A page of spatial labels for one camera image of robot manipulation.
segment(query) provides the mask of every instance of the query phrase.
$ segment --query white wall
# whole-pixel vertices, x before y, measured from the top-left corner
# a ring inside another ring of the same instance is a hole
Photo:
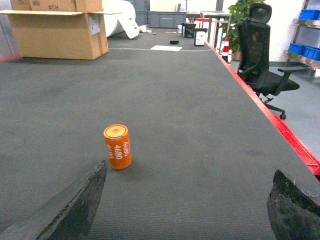
[[[269,60],[285,62],[287,58],[283,52],[289,49],[296,30],[291,23],[299,17],[304,0],[266,0],[265,3],[272,7],[268,22],[271,27]]]
[[[216,0],[188,0],[188,12],[215,11]]]

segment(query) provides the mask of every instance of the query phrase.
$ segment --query orange can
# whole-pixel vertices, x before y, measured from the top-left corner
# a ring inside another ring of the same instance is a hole
[[[104,130],[103,135],[110,166],[116,170],[128,167],[131,163],[128,128],[120,124],[111,125]]]

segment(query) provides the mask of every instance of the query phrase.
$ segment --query gray felt surface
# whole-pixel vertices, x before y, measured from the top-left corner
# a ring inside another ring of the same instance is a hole
[[[176,34],[189,51],[120,49],[172,37],[111,37],[93,61],[0,64],[0,231],[106,159],[112,124],[128,127],[132,164],[109,167],[90,240],[275,239],[266,207],[275,171],[319,192],[207,46]]]

